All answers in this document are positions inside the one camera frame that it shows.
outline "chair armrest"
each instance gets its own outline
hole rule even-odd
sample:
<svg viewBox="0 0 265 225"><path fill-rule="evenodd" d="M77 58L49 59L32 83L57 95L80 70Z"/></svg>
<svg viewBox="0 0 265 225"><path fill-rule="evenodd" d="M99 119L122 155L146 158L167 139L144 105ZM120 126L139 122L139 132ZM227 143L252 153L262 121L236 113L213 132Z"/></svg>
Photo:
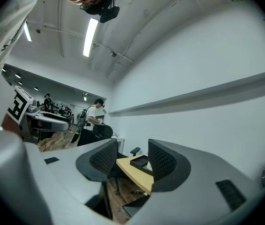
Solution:
<svg viewBox="0 0 265 225"><path fill-rule="evenodd" d="M141 150L141 148L136 147L135 149L131 150L131 153L132 153L133 156L135 156L136 153L139 152L140 150Z"/></svg>

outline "black vent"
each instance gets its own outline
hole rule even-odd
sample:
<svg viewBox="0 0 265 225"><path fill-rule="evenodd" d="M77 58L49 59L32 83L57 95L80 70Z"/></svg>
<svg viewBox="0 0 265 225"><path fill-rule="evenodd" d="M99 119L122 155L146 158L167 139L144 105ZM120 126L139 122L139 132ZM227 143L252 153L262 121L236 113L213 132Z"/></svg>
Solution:
<svg viewBox="0 0 265 225"><path fill-rule="evenodd" d="M236 188L232 181L223 180L216 182L216 185L228 203L231 211L236 210L246 201L245 197Z"/></svg>

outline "wooden desk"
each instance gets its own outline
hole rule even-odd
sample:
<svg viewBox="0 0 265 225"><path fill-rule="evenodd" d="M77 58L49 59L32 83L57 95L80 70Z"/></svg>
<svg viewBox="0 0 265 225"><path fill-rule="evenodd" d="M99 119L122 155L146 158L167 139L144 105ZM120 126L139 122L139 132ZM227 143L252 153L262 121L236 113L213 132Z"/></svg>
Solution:
<svg viewBox="0 0 265 225"><path fill-rule="evenodd" d="M120 158L117 159L116 163L135 184L137 184L144 192L150 195L151 187L154 182L153 176L142 172L141 170L129 164L132 159L140 156L141 155L135 157Z"/></svg>

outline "white t-shirt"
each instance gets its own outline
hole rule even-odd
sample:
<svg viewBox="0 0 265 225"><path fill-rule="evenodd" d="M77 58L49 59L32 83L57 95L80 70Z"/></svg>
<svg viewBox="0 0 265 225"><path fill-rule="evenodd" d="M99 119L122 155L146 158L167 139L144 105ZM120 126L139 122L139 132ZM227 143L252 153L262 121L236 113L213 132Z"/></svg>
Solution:
<svg viewBox="0 0 265 225"><path fill-rule="evenodd" d="M88 110L87 110L87 114L86 114L86 123L88 121L88 117L94 117L96 119L96 107L95 105L91 106ZM94 124L92 122L91 123L91 126L88 127L88 126L84 126L84 129L87 129L89 131L93 131L93 127L94 127Z"/></svg>
<svg viewBox="0 0 265 225"><path fill-rule="evenodd" d="M37 0L9 0L0 11L0 71L23 32L27 15Z"/></svg>

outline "wooden floor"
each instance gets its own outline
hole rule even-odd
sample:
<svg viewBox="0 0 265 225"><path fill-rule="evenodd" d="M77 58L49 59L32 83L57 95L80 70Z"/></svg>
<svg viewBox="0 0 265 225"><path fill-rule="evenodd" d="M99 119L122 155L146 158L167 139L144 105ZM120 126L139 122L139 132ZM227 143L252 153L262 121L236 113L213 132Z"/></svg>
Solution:
<svg viewBox="0 0 265 225"><path fill-rule="evenodd" d="M45 138L39 141L37 144L39 151L45 152L76 147L78 140L75 143L70 143L76 128L77 126L73 125L67 131L56 132L51 138Z"/></svg>
<svg viewBox="0 0 265 225"><path fill-rule="evenodd" d="M119 195L115 194L116 184L113 178L109 178L107 181L108 194L110 199L110 208L113 214L113 221L119 224L124 224L130 219L130 216L122 208L122 206L131 203L133 201L136 201L137 199L143 197L144 195L130 193L130 189L140 190L140 188L137 185L132 184L131 180L120 178L118 179L118 181L119 181L120 194Z"/></svg>
<svg viewBox="0 0 265 225"><path fill-rule="evenodd" d="M54 150L76 147L78 140L75 143L70 143L76 128L77 126L73 125L71 129L68 131L57 132L51 138L46 138L40 141L37 144L39 151L40 152L54 151ZM131 180L120 178L118 181L119 181L120 194L119 195L115 194L116 184L113 178L108 179L107 181L108 194L110 199L111 210L113 213L113 221L119 224L124 224L130 219L130 216L127 214L127 212L125 212L122 206L131 203L143 197L144 195L130 193L130 189L140 190L140 188L137 185L132 184Z"/></svg>

